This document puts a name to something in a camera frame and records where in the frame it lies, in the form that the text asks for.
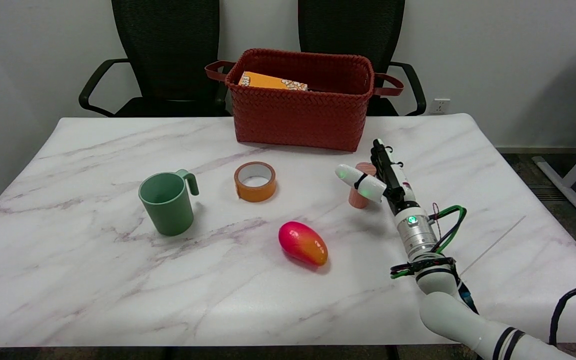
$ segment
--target packing tape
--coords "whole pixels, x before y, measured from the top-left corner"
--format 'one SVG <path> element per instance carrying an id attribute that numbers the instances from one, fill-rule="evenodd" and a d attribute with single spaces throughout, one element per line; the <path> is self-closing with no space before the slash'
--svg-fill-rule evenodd
<path id="1" fill-rule="evenodd" d="M 259 176 L 268 180 L 262 186 L 247 186 L 243 182 L 246 179 Z M 265 162 L 253 161 L 247 162 L 238 167 L 235 171 L 235 187 L 239 198 L 249 201 L 250 203 L 258 203 L 269 199 L 277 189 L 277 181 L 275 180 L 275 169 Z"/>

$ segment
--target power outlet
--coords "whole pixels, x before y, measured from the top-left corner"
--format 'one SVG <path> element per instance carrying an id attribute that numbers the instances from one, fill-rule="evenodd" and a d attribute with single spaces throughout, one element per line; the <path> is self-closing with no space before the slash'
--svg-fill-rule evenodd
<path id="1" fill-rule="evenodd" d="M 430 104 L 430 114 L 446 114 L 449 105 L 450 98 L 435 98 Z"/>

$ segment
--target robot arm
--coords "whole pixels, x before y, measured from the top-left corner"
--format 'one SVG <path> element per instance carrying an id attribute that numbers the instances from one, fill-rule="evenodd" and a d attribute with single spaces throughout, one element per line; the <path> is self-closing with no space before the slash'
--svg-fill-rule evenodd
<path id="1" fill-rule="evenodd" d="M 437 335 L 470 347 L 485 360 L 575 359 L 521 330 L 478 315 L 470 291 L 457 275 L 455 260 L 438 250 L 430 218 L 416 202 L 402 171 L 403 164 L 395 162 L 391 153 L 390 146 L 375 139 L 370 150 L 370 161 L 377 169 L 375 177 L 345 164 L 340 164 L 335 172 L 364 198 L 378 203 L 382 198 L 388 201 L 409 260 L 408 264 L 394 266 L 391 275 L 414 275 L 419 289 L 426 294 L 420 305 L 423 325 Z"/>
<path id="2" fill-rule="evenodd" d="M 428 330 L 464 344 L 485 360 L 576 359 L 521 330 L 484 319 L 443 292 L 425 296 L 419 315 Z"/>

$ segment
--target floor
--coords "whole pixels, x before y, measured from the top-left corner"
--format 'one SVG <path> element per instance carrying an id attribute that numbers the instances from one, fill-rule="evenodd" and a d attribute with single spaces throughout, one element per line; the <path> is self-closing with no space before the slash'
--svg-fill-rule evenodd
<path id="1" fill-rule="evenodd" d="M 564 173 L 576 162 L 576 155 L 542 155 L 558 172 Z M 532 155 L 503 156 L 527 185 L 551 185 L 531 161 Z M 544 202 L 553 216 L 576 239 L 576 209 L 566 201 Z M 576 344 L 560 349 L 576 357 Z M 470 360 L 472 354 L 461 345 L 399 346 L 401 360 Z M 17 348 L 0 349 L 0 360 L 160 360 L 162 348 Z M 278 346 L 266 348 L 183 348 L 179 360 L 248 359 L 366 359 L 386 360 L 383 346 Z"/>

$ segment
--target mesh chair back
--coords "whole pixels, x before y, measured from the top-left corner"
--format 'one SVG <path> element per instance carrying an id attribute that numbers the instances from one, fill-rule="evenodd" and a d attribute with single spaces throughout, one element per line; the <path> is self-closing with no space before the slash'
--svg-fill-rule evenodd
<path id="1" fill-rule="evenodd" d="M 112 0 L 121 45 L 145 98 L 210 100 L 219 0 Z"/>
<path id="2" fill-rule="evenodd" d="M 309 53 L 352 54 L 386 73 L 402 30 L 405 0 L 299 0 L 299 44 Z M 375 87 L 383 80 L 375 79 Z"/>

